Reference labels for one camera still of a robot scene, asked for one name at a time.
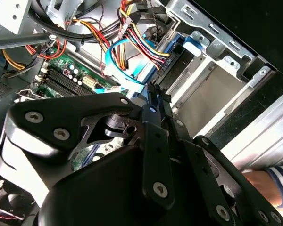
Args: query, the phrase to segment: red wire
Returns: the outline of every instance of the red wire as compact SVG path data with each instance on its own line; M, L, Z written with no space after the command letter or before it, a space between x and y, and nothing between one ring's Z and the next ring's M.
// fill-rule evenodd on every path
M143 49L140 49L140 51L141 51L143 54L147 55L147 53L145 53L145 52L143 51ZM157 63L154 61L154 59L149 58L149 60L150 60L151 62L153 62L155 65L157 65Z
M0 216L0 219L4 219L4 220L17 220L16 217L2 217L2 216Z
M130 34L131 34L132 36L134 36L134 38L136 39L136 41L139 43L140 47L142 47L143 51L144 51L149 57L154 58L155 60L157 60L157 61L159 61L159 62L161 62L161 63L164 63L164 61L163 61L162 59L158 58L157 56L153 56L153 55L151 55L151 54L149 53L149 50L147 50L147 48L144 47L144 45L142 44L142 42L139 40L139 38L137 37L137 35L136 35L134 32L132 32L130 29L128 29L128 31L130 31Z
M40 54L40 56L43 57L43 58L45 58L45 59L48 59L48 60L57 59L57 58L59 58L59 57L64 53L64 51L65 51L65 49L66 49L66 44L67 44L67 42L66 42L66 40L64 40L63 49L62 49L62 51L61 51L57 56L45 56L45 55L43 55L43 54ZM33 53L36 52L36 50L35 50L32 46L29 46L29 45L28 45L27 47L30 49L31 52L33 52Z

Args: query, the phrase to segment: mounting hole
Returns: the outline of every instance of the mounting hole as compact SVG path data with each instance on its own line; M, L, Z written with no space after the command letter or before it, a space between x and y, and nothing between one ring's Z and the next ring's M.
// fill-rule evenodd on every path
M130 126L130 127L127 129L127 133L128 133L128 134L134 133L135 131L136 131L136 127L135 127L135 126Z
M204 173L208 173L208 170L207 170L206 168L204 168L204 167L202 167L202 171L203 171Z

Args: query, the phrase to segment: black wire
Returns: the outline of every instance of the black wire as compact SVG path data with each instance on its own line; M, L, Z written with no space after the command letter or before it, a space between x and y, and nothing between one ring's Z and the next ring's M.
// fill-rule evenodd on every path
M96 2L95 4L90 6L89 8L85 9L83 12L76 14L75 17L80 18L80 17L86 15L87 13L90 13L91 11L95 10L97 7L102 5L105 1L106 0L99 0L98 2Z
M134 57L137 57L137 56L139 56L141 53L138 53L138 54L136 54L136 55L134 55L134 56L131 56L131 57L129 57L127 60L130 60L130 59L132 59L132 58L134 58Z
M7 73L4 73L1 77L2 78L8 78L8 79L12 79L12 78L15 78L27 71L29 71L30 69L32 69L33 67L35 67L40 61L40 58L36 58L34 59L25 69L22 69L20 71L11 71L11 72L8 72L10 73L11 75L6 75Z
M34 20L37 24L39 24L45 30L47 30L48 32L50 32L50 33L52 33L52 34L54 34L58 37L61 37L65 40L67 40L67 41L97 43L96 38L94 37L93 34L81 35L81 34L77 34L77 33L73 33L73 32L68 32L68 31L65 31L62 28L55 26L55 25L50 25L50 24L42 21L41 18L39 18L39 16L36 14L36 12L34 11L33 8L29 9L28 15L30 16L30 18L32 20ZM132 13L130 16L136 16L136 12ZM153 24L153 22L154 22L153 19L152 20L148 19L148 21L149 21L149 24ZM166 29L166 25L163 22L161 22L158 25L162 26L163 29ZM103 36L105 38L109 37L111 39L111 32L113 32L113 33L116 32L116 30L119 29L119 26L120 26L120 21L116 20L115 22L110 24L108 27L101 30L101 33L103 34Z
M42 21L55 26L53 21L49 18L42 5L40 4L40 0L32 0L31 6Z

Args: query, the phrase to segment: bolt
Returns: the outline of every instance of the bolt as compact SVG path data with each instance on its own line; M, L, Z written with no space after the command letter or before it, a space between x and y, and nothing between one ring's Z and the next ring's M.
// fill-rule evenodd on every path
M227 212L227 210L221 206L221 205L218 205L216 206L216 211L218 213L218 215L225 221L230 221L230 215L229 213Z
M156 109L154 107L150 107L150 111L156 112Z
M276 215L274 212L270 212L270 215L272 216L272 218L277 222L277 223L282 223L281 219L279 218L278 215Z
M259 215L261 216L261 218L262 218L266 223L269 222L269 220L268 220L268 218L267 218L267 216L265 215L264 212L262 212L262 211L259 210L258 213L259 213Z
M66 129L58 128L53 131L53 135L59 140L68 140L70 133Z
M125 105L127 105L129 102L126 100L126 99L124 99L124 98L121 98L121 102L123 103L123 104L125 104Z
M161 198L166 198L168 196L168 190L166 186L160 182L154 183L153 190Z
M176 123L177 123L178 125L180 125L180 126L183 126L183 122L180 121L180 120L176 120Z
M44 117L38 112L28 112L25 114L25 119L32 123L40 123L44 120Z
M266 74L267 73L267 70L266 69L262 69L261 71L260 71L260 74L261 75L264 75L264 74Z
M205 143L206 145L209 145L209 142L208 142L208 140L206 138L203 138L202 142Z
M52 55L52 54L54 54L55 50L53 48L49 48L48 52Z

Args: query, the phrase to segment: orange wire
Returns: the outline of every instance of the orange wire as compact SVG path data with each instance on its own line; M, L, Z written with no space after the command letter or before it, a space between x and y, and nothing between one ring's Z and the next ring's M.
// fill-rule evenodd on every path
M48 59L48 60L54 60L54 59L57 59L57 58L59 58L63 53L64 53L64 51L65 51L65 49L66 49L66 44L67 44L67 42L66 42L66 40L64 40L64 44L63 44L63 49L62 49L62 51L57 55L57 56L54 56L56 53L58 53L58 51L54 54L54 55L52 55L52 56L45 56L45 55L43 55L43 54L40 54L40 56L41 57L43 57L43 58L45 58L45 59ZM26 49L27 49L27 51L28 52L30 52L31 54L34 54L35 52L36 52L36 50L32 47L32 46L25 46L26 47Z

